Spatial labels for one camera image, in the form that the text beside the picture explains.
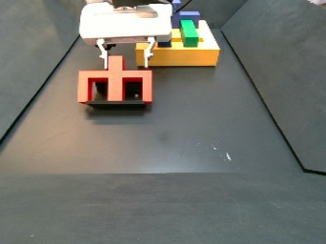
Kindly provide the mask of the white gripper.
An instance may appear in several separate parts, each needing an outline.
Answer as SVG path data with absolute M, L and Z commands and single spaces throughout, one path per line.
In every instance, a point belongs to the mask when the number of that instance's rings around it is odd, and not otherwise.
M 79 33 L 90 45 L 98 45 L 103 68 L 109 69 L 109 44 L 146 42 L 145 67 L 150 66 L 155 39 L 167 42 L 173 36 L 173 5 L 150 3 L 115 7 L 110 2 L 87 4 L 81 13 Z

